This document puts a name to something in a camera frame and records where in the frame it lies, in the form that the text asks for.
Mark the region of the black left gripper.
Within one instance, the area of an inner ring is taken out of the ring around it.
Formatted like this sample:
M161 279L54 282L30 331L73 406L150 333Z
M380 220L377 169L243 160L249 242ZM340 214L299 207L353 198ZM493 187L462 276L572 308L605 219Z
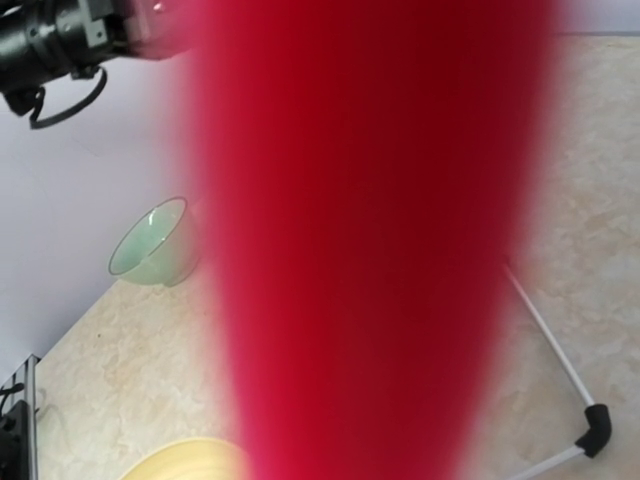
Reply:
M96 79L85 98L55 115L71 118L103 92L105 62L163 60L186 51L195 7L194 1L3 1L1 97L16 116L39 118L47 83Z

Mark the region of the pink framed whiteboard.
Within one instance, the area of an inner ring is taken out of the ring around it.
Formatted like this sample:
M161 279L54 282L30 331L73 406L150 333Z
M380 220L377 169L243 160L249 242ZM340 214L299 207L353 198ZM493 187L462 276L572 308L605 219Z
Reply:
M484 397L555 1L198 1L209 194L256 479L449 479Z

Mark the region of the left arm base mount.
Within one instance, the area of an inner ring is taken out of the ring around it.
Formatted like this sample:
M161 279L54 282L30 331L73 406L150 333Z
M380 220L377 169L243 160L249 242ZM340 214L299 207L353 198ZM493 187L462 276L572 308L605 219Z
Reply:
M1 478L29 480L29 407L19 400L1 417Z

